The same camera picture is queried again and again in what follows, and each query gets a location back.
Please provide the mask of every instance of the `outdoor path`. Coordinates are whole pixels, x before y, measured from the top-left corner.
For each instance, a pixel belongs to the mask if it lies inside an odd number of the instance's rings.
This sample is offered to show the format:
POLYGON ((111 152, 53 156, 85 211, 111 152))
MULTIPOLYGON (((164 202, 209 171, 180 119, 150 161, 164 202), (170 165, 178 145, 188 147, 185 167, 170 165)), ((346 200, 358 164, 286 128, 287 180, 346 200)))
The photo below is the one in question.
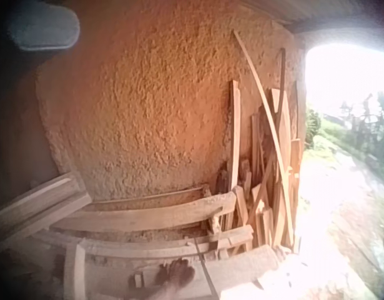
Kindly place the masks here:
POLYGON ((384 182, 321 136, 303 157, 297 230, 327 299, 384 296, 384 182))

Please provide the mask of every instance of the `ground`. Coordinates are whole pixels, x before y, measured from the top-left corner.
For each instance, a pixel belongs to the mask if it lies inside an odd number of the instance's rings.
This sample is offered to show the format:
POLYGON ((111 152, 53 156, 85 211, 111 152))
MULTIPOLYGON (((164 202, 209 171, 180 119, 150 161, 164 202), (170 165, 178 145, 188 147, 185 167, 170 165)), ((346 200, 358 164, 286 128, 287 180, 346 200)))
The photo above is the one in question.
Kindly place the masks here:
POLYGON ((303 156, 297 230, 311 297, 384 297, 384 182, 321 136, 303 156))

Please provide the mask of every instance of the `sunlight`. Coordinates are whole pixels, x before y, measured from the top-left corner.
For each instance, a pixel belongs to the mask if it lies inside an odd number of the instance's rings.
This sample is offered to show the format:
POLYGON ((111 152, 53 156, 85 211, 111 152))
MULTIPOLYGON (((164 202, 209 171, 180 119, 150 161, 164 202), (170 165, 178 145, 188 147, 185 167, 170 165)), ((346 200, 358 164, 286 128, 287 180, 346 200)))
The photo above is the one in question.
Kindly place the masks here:
POLYGON ((307 54, 305 78, 307 102, 334 115, 344 101, 384 92, 384 53, 349 44, 318 46, 307 54))

